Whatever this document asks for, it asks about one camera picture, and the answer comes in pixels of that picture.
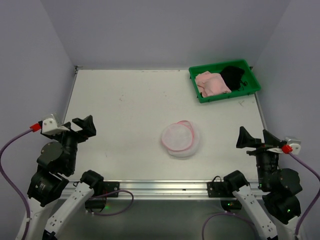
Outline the black bra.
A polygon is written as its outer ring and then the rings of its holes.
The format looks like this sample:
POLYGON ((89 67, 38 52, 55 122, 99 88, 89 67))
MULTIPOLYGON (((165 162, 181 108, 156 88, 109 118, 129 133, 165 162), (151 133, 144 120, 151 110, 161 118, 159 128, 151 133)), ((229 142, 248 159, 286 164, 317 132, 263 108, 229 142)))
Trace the black bra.
POLYGON ((248 85, 247 81, 243 81, 242 77, 245 74, 245 70, 236 66, 226 66, 219 73, 224 80, 226 86, 233 91, 243 91, 244 87, 248 85))

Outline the pink bra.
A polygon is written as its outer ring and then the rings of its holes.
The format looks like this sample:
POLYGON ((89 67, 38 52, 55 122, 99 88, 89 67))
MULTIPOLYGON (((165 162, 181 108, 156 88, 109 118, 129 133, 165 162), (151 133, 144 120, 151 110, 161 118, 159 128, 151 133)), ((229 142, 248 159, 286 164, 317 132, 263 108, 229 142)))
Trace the pink bra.
POLYGON ((195 82, 203 98, 232 92, 220 73, 205 71, 195 77, 195 82))

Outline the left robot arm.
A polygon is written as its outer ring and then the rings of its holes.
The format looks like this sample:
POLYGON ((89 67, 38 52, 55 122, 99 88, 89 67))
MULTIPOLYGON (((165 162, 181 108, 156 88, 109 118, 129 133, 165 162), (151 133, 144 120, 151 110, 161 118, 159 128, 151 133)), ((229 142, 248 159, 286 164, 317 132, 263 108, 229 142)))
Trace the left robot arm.
POLYGON ((51 139, 37 158, 37 171, 32 176, 24 200, 26 213, 18 240, 54 240, 64 224, 90 197, 100 190, 103 176, 93 170, 84 172, 76 189, 66 202, 52 214, 51 211, 68 185, 68 177, 74 174, 78 145, 97 134, 93 116, 74 118, 60 124, 53 114, 39 122, 41 135, 51 139), (72 129, 72 123, 80 129, 72 129))

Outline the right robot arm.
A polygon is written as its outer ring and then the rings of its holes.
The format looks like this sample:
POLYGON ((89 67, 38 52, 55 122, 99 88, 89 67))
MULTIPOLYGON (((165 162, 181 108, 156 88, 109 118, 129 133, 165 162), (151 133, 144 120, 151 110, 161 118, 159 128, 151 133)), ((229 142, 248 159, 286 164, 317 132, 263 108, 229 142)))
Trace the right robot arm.
POLYGON ((297 194, 302 191, 297 171, 279 168, 279 156, 290 154, 293 147, 264 129, 263 139, 252 137, 244 126, 239 128, 236 148, 248 148, 256 160, 258 189, 264 192, 261 206, 251 185, 238 170, 226 175, 223 183, 228 192, 241 203, 264 240, 297 240, 297 224, 301 205, 297 194))

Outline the white mesh laundry bag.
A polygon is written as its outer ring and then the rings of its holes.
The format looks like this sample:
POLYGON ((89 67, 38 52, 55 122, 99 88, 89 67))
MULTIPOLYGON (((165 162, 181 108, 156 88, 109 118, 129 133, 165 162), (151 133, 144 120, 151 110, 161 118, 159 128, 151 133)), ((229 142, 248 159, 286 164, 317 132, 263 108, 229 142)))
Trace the white mesh laundry bag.
POLYGON ((169 155, 175 158, 188 158, 198 151, 201 133, 196 124, 182 120, 168 125, 162 131, 160 142, 169 155))

